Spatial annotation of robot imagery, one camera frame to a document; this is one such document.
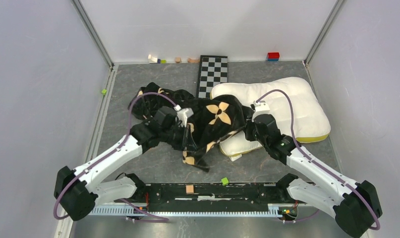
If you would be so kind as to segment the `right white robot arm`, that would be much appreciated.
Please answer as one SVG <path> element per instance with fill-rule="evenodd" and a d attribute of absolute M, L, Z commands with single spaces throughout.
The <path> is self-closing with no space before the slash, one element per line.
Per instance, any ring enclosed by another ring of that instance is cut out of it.
<path fill-rule="evenodd" d="M 284 176 L 278 183 L 290 198 L 328 214 L 350 237 L 359 238 L 367 230 L 380 229 L 382 208 L 372 183 L 357 182 L 327 166 L 294 138 L 282 134 L 270 114 L 247 120 L 245 137 L 259 142 L 271 158 L 314 182 L 309 185 L 297 176 Z"/>

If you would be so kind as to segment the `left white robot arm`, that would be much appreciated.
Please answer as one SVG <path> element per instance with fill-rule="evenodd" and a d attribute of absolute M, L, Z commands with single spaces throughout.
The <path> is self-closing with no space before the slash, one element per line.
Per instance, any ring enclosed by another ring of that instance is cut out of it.
<path fill-rule="evenodd" d="M 130 198 L 137 190 L 131 178 L 112 182 L 104 179 L 159 143 L 169 141 L 171 129 L 178 125 L 180 110 L 179 105 L 161 107 L 152 118 L 134 125 L 128 134 L 95 159 L 74 169 L 61 168 L 54 189 L 54 217 L 79 221 L 98 205 Z"/>

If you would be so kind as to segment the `white wooden block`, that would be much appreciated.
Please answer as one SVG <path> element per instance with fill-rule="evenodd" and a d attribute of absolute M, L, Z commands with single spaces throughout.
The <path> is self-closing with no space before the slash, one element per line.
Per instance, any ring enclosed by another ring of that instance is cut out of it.
<path fill-rule="evenodd" d="M 155 57 L 155 56 L 153 56 L 151 54 L 148 55 L 148 62 L 149 63 L 157 63 L 157 60 L 158 60 L 157 57 Z"/>

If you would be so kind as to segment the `white yellow-edged pillow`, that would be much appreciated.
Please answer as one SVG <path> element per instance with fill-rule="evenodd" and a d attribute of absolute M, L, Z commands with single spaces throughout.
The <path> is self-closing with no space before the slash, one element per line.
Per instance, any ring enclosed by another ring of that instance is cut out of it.
<path fill-rule="evenodd" d="M 234 95 L 244 106 L 250 106 L 265 93 L 281 133 L 294 135 L 300 143 L 325 140 L 331 126 L 310 84 L 300 77 L 287 77 L 267 83 L 223 83 L 214 86 L 211 97 Z"/>

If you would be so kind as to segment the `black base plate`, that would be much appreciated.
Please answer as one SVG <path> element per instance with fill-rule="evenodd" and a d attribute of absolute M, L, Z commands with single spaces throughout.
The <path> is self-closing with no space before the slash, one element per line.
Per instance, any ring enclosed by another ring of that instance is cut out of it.
<path fill-rule="evenodd" d="M 186 194 L 185 186 L 194 185 Z M 267 211 L 269 204 L 291 207 L 297 202 L 275 183 L 150 183 L 136 190 L 129 202 L 145 203 L 149 212 Z"/>

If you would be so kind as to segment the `black white checkerboard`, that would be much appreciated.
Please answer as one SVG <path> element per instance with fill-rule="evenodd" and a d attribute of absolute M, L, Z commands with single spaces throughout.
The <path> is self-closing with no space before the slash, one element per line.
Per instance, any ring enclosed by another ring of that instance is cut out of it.
<path fill-rule="evenodd" d="M 201 55 L 197 75 L 197 98 L 210 98 L 214 86 L 228 82 L 228 57 Z"/>

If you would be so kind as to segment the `green cube on base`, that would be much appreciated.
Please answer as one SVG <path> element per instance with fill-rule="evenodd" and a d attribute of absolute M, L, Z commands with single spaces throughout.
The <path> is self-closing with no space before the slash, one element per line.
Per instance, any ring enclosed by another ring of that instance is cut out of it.
<path fill-rule="evenodd" d="M 226 186 L 226 185 L 229 184 L 229 179 L 228 178 L 222 178 L 221 179 L 221 183 L 222 183 L 223 186 Z"/>

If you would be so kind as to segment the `red block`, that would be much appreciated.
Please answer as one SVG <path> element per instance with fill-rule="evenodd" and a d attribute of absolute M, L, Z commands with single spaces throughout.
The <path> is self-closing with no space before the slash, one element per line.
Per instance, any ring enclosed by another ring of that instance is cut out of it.
<path fill-rule="evenodd" d="M 266 55 L 266 61 L 279 61 L 280 53 L 279 52 L 268 52 Z"/>

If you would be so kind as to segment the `tan wooden cube on base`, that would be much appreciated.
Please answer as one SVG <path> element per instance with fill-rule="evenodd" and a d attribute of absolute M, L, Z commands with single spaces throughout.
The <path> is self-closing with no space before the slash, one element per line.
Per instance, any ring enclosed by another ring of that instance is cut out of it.
<path fill-rule="evenodd" d="M 192 184 L 186 185 L 185 191 L 186 191 L 186 194 L 193 194 L 194 193 L 194 185 L 192 185 Z"/>

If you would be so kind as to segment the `black floral pillowcase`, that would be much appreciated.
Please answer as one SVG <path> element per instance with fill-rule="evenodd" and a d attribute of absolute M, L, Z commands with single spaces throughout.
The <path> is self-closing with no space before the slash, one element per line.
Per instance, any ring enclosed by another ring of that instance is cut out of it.
<path fill-rule="evenodd" d="M 244 130 L 253 111 L 233 95 L 213 99 L 196 98 L 186 90 L 163 89 L 156 83 L 141 87 L 132 98 L 128 109 L 139 120 L 150 119 L 162 107 L 190 108 L 193 115 L 187 126 L 176 125 L 159 133 L 159 141 L 182 152 L 183 163 L 210 170 L 203 156 L 221 142 Z"/>

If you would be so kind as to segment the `long tan wooden block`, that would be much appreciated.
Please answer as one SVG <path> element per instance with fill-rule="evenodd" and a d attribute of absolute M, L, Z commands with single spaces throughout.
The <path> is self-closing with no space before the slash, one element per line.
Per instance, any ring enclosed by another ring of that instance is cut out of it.
<path fill-rule="evenodd" d="M 188 63 L 198 63 L 199 61 L 200 61 L 200 59 L 192 59 L 192 58 L 187 59 Z"/>

